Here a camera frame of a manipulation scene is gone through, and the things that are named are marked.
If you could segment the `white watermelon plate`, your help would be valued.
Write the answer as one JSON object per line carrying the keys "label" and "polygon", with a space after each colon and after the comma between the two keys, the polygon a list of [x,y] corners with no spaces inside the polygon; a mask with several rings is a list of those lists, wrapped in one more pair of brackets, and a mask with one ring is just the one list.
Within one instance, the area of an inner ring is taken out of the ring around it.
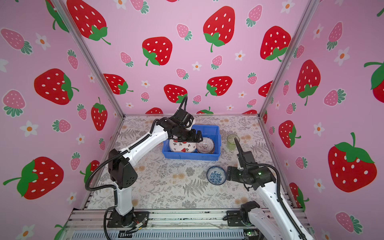
{"label": "white watermelon plate", "polygon": [[178,142],[177,140],[169,140],[170,151],[174,153],[193,153],[197,150],[196,143]]}

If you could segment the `blue floral bowl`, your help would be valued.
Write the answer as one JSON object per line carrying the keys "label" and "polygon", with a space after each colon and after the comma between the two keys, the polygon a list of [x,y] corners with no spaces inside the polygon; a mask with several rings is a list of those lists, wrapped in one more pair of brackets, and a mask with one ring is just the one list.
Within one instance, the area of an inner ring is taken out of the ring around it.
{"label": "blue floral bowl", "polygon": [[212,166],[207,170],[207,180],[216,186],[220,186],[226,182],[226,171],[219,166]]}

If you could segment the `striped bottom bowl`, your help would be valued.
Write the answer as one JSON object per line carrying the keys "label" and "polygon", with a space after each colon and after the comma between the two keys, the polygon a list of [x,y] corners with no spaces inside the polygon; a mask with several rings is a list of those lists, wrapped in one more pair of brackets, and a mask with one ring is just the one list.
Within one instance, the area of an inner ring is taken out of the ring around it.
{"label": "striped bottom bowl", "polygon": [[203,140],[196,143],[197,151],[202,154],[213,154],[215,151],[215,143],[211,138],[203,137]]}

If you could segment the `green translucent cup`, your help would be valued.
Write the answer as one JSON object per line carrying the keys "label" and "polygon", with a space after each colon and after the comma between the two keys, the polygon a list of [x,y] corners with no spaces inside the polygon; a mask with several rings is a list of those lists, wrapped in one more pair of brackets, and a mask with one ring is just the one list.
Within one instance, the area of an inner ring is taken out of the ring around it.
{"label": "green translucent cup", "polygon": [[228,135],[228,137],[227,137],[228,150],[233,151],[233,150],[237,149],[236,141],[238,141],[238,142],[240,141],[240,138],[237,135],[235,135],[235,134]]}

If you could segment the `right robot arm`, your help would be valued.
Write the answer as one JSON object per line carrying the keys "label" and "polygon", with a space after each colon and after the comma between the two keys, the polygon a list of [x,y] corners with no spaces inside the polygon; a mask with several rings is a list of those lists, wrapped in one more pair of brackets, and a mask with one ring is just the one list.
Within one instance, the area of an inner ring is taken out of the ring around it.
{"label": "right robot arm", "polygon": [[240,207],[243,224],[255,226],[267,240],[312,240],[312,235],[282,195],[278,170],[269,164],[256,163],[250,151],[240,149],[237,157],[241,168],[228,167],[226,179],[250,185],[263,199],[275,220],[272,222],[256,201],[250,201]]}

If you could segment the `blue plastic bin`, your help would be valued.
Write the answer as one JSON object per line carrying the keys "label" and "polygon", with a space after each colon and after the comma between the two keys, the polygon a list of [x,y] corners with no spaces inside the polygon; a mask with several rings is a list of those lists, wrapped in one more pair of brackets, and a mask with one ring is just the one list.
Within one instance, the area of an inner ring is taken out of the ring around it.
{"label": "blue plastic bin", "polygon": [[212,125],[194,125],[192,129],[201,131],[203,137],[211,138],[215,143],[213,154],[202,154],[197,150],[193,153],[174,153],[170,151],[169,140],[164,141],[162,153],[167,159],[174,160],[196,160],[196,161],[218,161],[221,155],[221,134],[219,126]]}

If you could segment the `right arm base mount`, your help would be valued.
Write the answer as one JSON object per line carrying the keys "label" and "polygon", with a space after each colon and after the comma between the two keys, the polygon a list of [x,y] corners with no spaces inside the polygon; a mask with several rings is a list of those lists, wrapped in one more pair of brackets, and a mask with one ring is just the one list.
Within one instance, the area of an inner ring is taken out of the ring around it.
{"label": "right arm base mount", "polygon": [[223,217],[229,227],[257,227],[268,219],[261,209],[253,209],[249,212],[242,210],[227,211]]}

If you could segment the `aluminium front rail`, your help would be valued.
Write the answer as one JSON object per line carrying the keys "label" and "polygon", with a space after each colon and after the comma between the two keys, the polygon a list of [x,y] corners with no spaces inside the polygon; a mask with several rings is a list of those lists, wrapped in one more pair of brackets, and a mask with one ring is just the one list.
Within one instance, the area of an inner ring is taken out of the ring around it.
{"label": "aluminium front rail", "polygon": [[[103,229],[103,210],[74,211],[61,240],[266,240],[256,227],[229,227],[223,217],[237,209],[142,210],[150,212],[146,228]],[[274,222],[271,212],[262,209]]]}

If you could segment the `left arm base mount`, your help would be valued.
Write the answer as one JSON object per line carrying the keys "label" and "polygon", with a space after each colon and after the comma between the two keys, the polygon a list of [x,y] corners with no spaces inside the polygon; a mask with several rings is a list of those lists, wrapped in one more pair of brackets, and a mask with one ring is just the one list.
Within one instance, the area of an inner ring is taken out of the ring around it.
{"label": "left arm base mount", "polygon": [[113,210],[108,218],[108,228],[146,228],[149,220],[150,212],[130,211],[126,215],[120,215],[116,210]]}

